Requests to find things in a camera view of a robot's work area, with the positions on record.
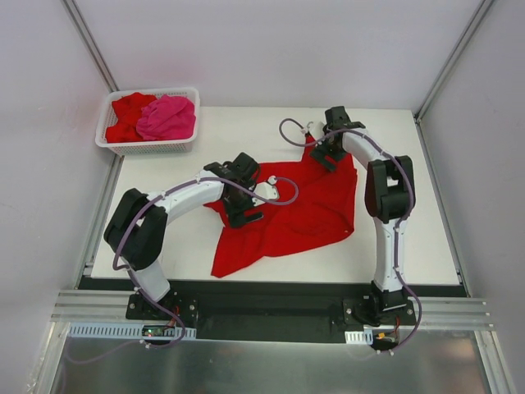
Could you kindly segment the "white plastic basket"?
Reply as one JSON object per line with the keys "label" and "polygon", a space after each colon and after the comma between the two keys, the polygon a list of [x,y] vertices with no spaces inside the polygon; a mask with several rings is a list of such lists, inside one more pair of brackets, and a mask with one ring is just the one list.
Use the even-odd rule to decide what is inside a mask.
{"label": "white plastic basket", "polygon": [[[107,140],[107,129],[118,123],[118,116],[116,115],[112,104],[118,99],[128,97],[134,93],[153,95],[156,99],[160,99],[163,95],[170,97],[184,97],[188,99],[194,105],[194,115],[196,117],[193,134],[186,139],[151,142],[109,142]],[[197,138],[199,129],[199,110],[200,94],[196,88],[193,87],[116,91],[110,93],[104,101],[103,109],[100,113],[97,129],[95,131],[95,144],[100,148],[110,149],[113,153],[120,156],[149,153],[186,153],[193,148],[193,143]]]}

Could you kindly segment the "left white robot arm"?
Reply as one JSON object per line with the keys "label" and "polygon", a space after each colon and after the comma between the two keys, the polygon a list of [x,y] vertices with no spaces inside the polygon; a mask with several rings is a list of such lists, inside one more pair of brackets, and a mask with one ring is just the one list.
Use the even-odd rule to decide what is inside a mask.
{"label": "left white robot arm", "polygon": [[196,181],[187,181],[170,194],[145,194],[135,188],[123,194],[103,239],[148,295],[144,307],[154,318],[168,317],[174,307],[168,295],[169,281],[158,261],[167,226],[191,210],[217,201],[225,209],[226,223],[233,228],[262,218],[261,213],[246,213],[255,202],[245,192],[255,191],[260,171],[254,159],[240,153],[231,162],[206,165]]}

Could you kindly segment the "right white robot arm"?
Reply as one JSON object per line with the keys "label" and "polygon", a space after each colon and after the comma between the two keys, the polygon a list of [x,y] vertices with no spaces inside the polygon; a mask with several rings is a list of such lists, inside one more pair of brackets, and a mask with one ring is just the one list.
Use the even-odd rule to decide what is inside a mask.
{"label": "right white robot arm", "polygon": [[383,149],[360,121],[351,121],[343,106],[325,111],[326,122],[309,130],[317,137],[310,156],[334,172],[346,156],[366,170],[364,203],[376,231],[377,262],[367,298],[352,316],[372,327],[390,322],[409,306],[404,280],[404,233],[415,206],[413,161]]}

